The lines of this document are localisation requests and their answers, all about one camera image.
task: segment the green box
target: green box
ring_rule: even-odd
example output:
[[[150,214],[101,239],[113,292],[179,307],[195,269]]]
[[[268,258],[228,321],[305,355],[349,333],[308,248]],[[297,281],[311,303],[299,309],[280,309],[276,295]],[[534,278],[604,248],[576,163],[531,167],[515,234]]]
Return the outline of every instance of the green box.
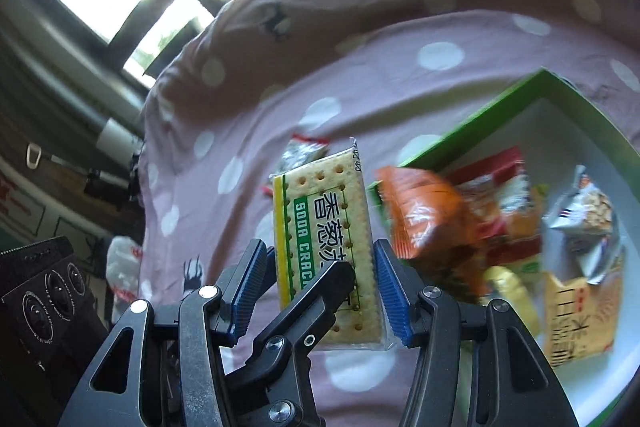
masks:
[[[575,165],[586,165],[612,200],[628,236],[625,285],[612,354],[577,360],[556,370],[580,425],[595,427],[606,419],[640,364],[640,325],[635,308],[640,302],[640,284],[628,283],[640,280],[640,155],[569,81],[541,70],[505,90],[402,166],[441,172],[516,144],[524,154],[531,182],[549,183],[549,202],[567,190]],[[377,184],[369,190],[386,221]],[[554,266],[546,267],[555,271]],[[463,359],[464,355],[460,378],[464,389],[459,386],[459,398],[468,393],[470,384],[465,373],[468,361]],[[464,409],[468,398],[466,404],[464,398],[458,403]]]

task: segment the paper packet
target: paper packet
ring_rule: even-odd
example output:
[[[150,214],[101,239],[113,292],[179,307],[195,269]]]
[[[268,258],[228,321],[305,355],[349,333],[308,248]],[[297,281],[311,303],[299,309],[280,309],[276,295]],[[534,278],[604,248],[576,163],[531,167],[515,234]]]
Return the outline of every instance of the paper packet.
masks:
[[[328,261],[348,261],[353,292],[323,337],[324,349],[387,349],[382,301],[374,276],[373,243],[356,141],[337,154],[273,179],[274,232],[280,305],[284,308]]]

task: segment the snack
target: snack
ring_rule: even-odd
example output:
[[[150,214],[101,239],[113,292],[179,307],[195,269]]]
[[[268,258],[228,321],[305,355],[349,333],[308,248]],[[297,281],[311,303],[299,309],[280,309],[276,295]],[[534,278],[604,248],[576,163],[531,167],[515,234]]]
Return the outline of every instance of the snack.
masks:
[[[447,180],[480,222],[487,266],[508,266],[523,282],[534,283],[540,272],[542,197],[531,190],[518,147],[458,169]]]
[[[318,160],[326,155],[328,150],[328,140],[293,134],[282,153],[275,172],[269,176],[269,185],[264,187],[264,192],[273,196],[271,180],[274,176]]]
[[[545,345],[552,367],[609,351],[618,325],[622,298],[621,253],[602,282],[585,277],[561,283],[545,272]]]
[[[564,249],[574,256],[589,284],[599,284],[618,256],[622,238],[609,198],[591,181],[583,165],[574,183],[545,216],[548,227],[564,233]]]
[[[452,185],[434,172],[403,167],[382,168],[377,178],[396,255],[460,300],[484,295],[478,221]]]
[[[273,179],[278,291],[284,308],[327,261],[349,261],[356,285],[321,344],[385,347],[369,211],[355,140],[351,149]]]
[[[540,334],[540,321],[536,307],[529,292],[514,272],[504,266],[492,266],[484,272],[484,281],[490,288],[490,293],[481,299],[484,306],[487,306],[492,299],[503,299],[513,306],[531,336],[536,337]]]
[[[550,229],[569,234],[605,235],[613,230],[613,207],[584,165],[575,168],[571,189],[545,217]]]

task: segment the pink bedsheet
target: pink bedsheet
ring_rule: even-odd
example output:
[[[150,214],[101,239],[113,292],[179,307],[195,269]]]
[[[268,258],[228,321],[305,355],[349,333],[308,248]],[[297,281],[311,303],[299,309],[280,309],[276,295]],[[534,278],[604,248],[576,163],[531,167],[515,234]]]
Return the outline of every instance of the pink bedsheet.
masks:
[[[294,132],[356,136],[366,182],[419,152],[544,66],[567,77],[640,146],[638,0],[235,0],[161,75],[145,106],[146,234],[140,296],[180,299],[253,237],[273,243],[260,186]],[[385,230],[372,212],[374,238]],[[274,289],[238,367],[277,313]],[[400,419],[416,353],[312,356],[331,426]]]

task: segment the orange snack bag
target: orange snack bag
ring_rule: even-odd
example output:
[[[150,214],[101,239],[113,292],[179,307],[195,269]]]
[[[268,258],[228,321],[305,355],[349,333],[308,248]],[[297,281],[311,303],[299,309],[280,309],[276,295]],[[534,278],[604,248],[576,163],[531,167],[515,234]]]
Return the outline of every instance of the orange snack bag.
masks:
[[[377,178],[396,255],[459,299],[484,295],[478,220],[455,188],[420,169],[385,167]]]

